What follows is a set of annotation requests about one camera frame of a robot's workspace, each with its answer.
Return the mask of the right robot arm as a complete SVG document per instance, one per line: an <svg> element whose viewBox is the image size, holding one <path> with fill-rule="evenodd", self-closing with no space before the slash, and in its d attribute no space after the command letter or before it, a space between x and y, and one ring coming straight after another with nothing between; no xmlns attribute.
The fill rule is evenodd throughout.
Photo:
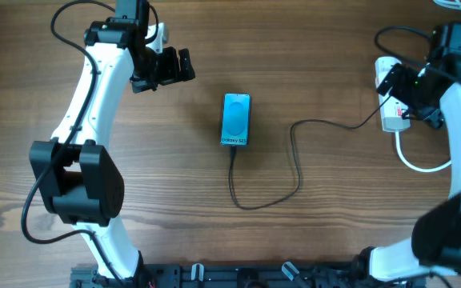
<svg viewBox="0 0 461 288"><path fill-rule="evenodd" d="M450 22L423 34L429 43L424 62L406 58L379 43L397 59L377 73L376 91L406 106L403 118L446 127L451 160L448 199L416 222L408 239L364 250L356 276L393 286L418 278L461 275L461 22Z"/></svg>

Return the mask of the blue Galaxy S25 smartphone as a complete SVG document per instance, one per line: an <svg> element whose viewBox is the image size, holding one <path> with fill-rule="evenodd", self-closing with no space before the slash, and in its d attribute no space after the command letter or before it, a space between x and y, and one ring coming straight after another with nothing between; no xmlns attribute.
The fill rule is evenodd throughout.
<svg viewBox="0 0 461 288"><path fill-rule="evenodd" d="M249 94L225 94L222 105L220 143L224 146L247 146L251 120Z"/></svg>

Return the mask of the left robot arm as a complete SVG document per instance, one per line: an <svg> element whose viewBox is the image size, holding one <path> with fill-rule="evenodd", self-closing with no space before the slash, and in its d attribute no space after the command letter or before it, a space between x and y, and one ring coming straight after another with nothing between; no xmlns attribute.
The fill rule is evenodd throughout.
<svg viewBox="0 0 461 288"><path fill-rule="evenodd" d="M75 287L154 285L122 222L125 186L108 146L127 86L140 93L194 78L189 51L167 42L167 28L149 2L117 2L109 18L91 23L78 47L82 73L63 120L49 140L30 148L36 178L30 194L83 236L97 262L74 274Z"/></svg>

